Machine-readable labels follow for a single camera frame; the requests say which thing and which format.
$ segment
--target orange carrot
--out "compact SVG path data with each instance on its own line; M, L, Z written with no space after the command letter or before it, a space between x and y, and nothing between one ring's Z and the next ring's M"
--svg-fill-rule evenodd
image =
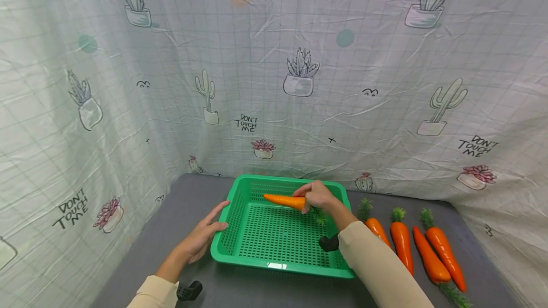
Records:
M419 254L421 254L422 263L424 264L428 277L436 284L439 284L440 282L449 282L451 280L450 273L447 271L442 261L440 261L434 250L432 250L432 246L428 244L428 240L422 235L417 226L412 228L412 235L415 238L415 245L417 245L417 250L419 250Z
M405 217L403 208L394 208L392 211L392 225L390 225L390 234L396 247L396 253L407 270L413 275L410 231L403 224Z
M263 197L270 201L271 203L279 204L285 207L291 207L294 210L302 211L305 208L305 197L292 197L285 195L272 195L272 194L263 194Z
M390 246L390 242L388 241L386 233L380 222L375 218L369 218L369 211L371 211L372 208L373 206L371 205L371 201L368 199L363 199L360 207L358 208L358 218L360 218L361 221L365 221L365 226L367 226L367 228L371 230L374 235L378 236L383 242L385 242L385 244L388 245L388 247L390 247L390 249L392 249L392 246Z
M466 291L466 282L464 281L464 275L462 270L451 250L449 241L447 240L446 235L437 227L434 227L434 218L432 216L432 211L423 208L421 211L421 222L422 226L426 230L426 238L432 244L434 250L436 250L439 255L443 265L446 266L447 270L451 274L451 278L457 284L457 287L463 293Z

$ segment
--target green plastic basket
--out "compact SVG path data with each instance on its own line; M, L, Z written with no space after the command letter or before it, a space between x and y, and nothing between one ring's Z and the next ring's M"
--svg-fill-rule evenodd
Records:
M331 237L337 232L331 218L321 226L313 214L301 214L263 197L266 193L291 196L308 182L260 175L236 178L228 193L231 203L219 218L228 223L228 228L213 238L213 259L227 264L352 279L354 272L340 252L325 252L318 244L321 236ZM350 208L343 186L323 183Z

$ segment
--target gray table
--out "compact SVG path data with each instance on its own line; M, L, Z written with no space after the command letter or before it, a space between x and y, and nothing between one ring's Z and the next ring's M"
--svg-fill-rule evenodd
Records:
M156 271L170 250L196 222L227 197L233 181L232 178L208 175L181 176L92 307L126 307L138 287ZM405 221L410 229L419 225L421 208L432 208L436 225L447 234L462 267L468 286L466 295L475 307L518 307L478 241L450 204L361 192L348 192L348 196L354 212L364 196L372 199L375 206L372 213L387 231L394 207L407 211ZM426 276L417 250L414 247L412 250L415 279L434 307L450 308L446 298ZM329 279L219 264L209 253L197 264L188 266L180 276L181 283L187 285L195 279L202 282L202 293L196 301L180 302L177 307L376 307L358 279Z

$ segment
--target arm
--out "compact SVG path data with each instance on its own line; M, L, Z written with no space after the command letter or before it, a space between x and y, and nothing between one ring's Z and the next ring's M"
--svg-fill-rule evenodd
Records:
M339 250L365 284L379 308L434 308L400 259L344 205L321 181L307 183L293 196L305 196L310 205L329 214L339 233Z
M209 247L217 231L227 228L226 222L213 222L215 216L230 202L221 202L166 257L155 275L148 276L127 308L174 308L177 304L177 279L186 265L198 261Z

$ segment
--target fabric backdrop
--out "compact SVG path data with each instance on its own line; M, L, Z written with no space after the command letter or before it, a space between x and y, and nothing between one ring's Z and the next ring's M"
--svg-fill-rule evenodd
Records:
M5 307L87 307L184 172L447 200L548 306L548 0L1 7Z

